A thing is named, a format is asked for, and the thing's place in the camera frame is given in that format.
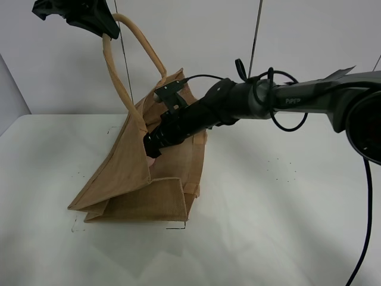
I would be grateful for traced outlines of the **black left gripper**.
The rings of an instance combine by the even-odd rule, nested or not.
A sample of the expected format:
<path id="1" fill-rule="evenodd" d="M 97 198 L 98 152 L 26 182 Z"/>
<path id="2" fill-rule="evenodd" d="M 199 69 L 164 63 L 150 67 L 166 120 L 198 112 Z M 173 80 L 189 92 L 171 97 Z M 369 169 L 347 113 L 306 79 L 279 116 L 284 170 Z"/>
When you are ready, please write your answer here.
<path id="1" fill-rule="evenodd" d="M 49 15 L 60 15 L 71 26 L 79 27 L 102 37 L 117 39 L 120 28 L 113 18 L 106 1 L 35 1 L 32 13 L 46 20 Z"/>

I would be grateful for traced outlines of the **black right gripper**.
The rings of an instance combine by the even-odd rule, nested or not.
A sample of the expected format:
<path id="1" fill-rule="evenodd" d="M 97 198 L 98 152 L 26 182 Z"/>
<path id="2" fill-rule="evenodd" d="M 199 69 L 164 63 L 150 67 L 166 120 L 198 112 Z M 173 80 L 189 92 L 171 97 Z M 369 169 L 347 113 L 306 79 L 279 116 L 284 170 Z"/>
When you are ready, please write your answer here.
<path id="1" fill-rule="evenodd" d="M 160 149 L 181 144 L 185 139 L 214 126 L 234 125 L 252 119 L 252 84 L 225 78 L 213 85 L 200 100 L 173 114 L 163 113 L 160 124 L 143 139 L 146 155 L 157 158 Z"/>

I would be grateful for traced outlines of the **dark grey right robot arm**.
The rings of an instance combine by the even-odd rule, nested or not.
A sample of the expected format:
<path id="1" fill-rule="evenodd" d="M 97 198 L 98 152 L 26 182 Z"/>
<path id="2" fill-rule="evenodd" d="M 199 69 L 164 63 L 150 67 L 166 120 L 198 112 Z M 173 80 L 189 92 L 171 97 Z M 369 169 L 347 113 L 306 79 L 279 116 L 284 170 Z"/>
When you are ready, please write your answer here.
<path id="1" fill-rule="evenodd" d="M 154 91 L 162 102 L 160 124 L 143 139 L 149 157 L 160 156 L 162 148 L 215 126 L 230 126 L 240 119 L 274 120 L 278 112 L 325 114 L 336 133 L 345 132 L 353 149 L 364 159 L 380 163 L 380 72 L 353 73 L 338 70 L 323 79 L 287 83 L 274 82 L 277 71 L 248 78 L 239 69 L 241 82 L 218 78 L 208 92 L 188 104 L 179 92 L 187 79 L 166 83 Z"/>

